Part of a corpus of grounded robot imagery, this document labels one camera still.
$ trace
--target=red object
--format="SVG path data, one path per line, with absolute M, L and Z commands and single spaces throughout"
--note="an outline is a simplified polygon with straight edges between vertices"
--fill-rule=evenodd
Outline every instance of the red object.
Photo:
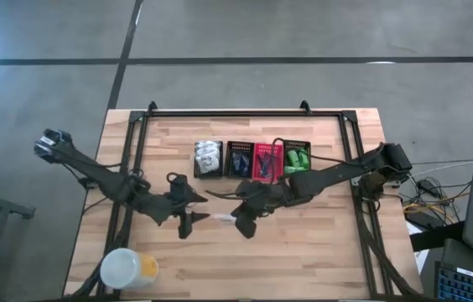
M 272 167 L 274 167 L 274 181 L 283 175 L 283 145 L 274 145 L 273 153 L 274 156 L 272 158 L 272 144 L 255 144 L 255 149 L 253 150 L 253 180 L 270 182 L 272 179 Z

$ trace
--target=wooden tabletop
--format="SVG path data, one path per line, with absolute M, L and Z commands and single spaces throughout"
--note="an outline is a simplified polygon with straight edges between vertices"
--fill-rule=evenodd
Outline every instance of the wooden tabletop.
M 365 150 L 384 142 L 377 109 L 355 110 Z M 129 112 L 108 112 L 97 156 L 100 163 L 113 164 L 121 160 Z M 239 181 L 195 179 L 194 143 L 198 140 L 271 143 L 276 137 L 310 141 L 314 155 L 344 159 L 339 124 L 333 117 L 150 118 L 143 148 L 144 178 L 151 183 L 151 192 L 161 194 L 169 190 L 168 172 L 186 174 L 197 192 L 209 199 L 205 204 L 196 205 L 194 211 L 228 214 L 239 201 L 220 200 L 207 195 L 205 190 L 232 192 Z M 313 169 L 333 164 L 312 160 Z M 92 191 L 86 206 L 100 199 L 101 193 Z M 410 285 L 421 291 L 400 202 L 395 197 L 384 197 L 381 204 L 378 216 L 386 254 Z M 104 202 L 83 216 L 65 286 L 66 294 L 78 289 L 100 261 L 111 208 L 110 201 Z M 257 233 L 252 239 L 243 237 L 232 223 L 213 217 L 195 223 L 194 231 L 185 240 L 178 237 L 178 225 L 177 218 L 169 218 L 158 227 L 150 217 L 134 214 L 129 247 L 155 256 L 160 271 L 153 286 L 124 290 L 124 299 L 369 296 L 348 182 L 325 189 L 310 203 L 280 208 L 273 215 L 258 219 Z M 374 256 L 373 267 L 381 289 Z

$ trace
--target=keyboard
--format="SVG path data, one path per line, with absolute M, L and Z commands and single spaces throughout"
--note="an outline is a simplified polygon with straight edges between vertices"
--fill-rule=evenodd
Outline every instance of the keyboard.
M 436 297 L 457 301 L 473 301 L 473 272 L 462 268 L 436 265 Z

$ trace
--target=gray floor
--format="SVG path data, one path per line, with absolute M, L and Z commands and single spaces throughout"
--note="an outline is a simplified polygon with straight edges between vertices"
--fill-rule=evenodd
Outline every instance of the gray floor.
M 117 58 L 133 4 L 0 0 L 0 59 Z M 269 55 L 473 55 L 473 0 L 145 0 L 131 52 Z M 0 66 L 0 196 L 38 208 L 32 221 L 8 225 L 0 300 L 60 295 L 85 193 L 33 156 L 33 142 L 62 128 L 94 156 L 116 69 Z M 117 107 L 276 108 L 303 99 L 378 107 L 387 140 L 413 162 L 473 158 L 473 64 L 129 66 Z M 446 185 L 471 173 L 467 165 L 428 176 Z

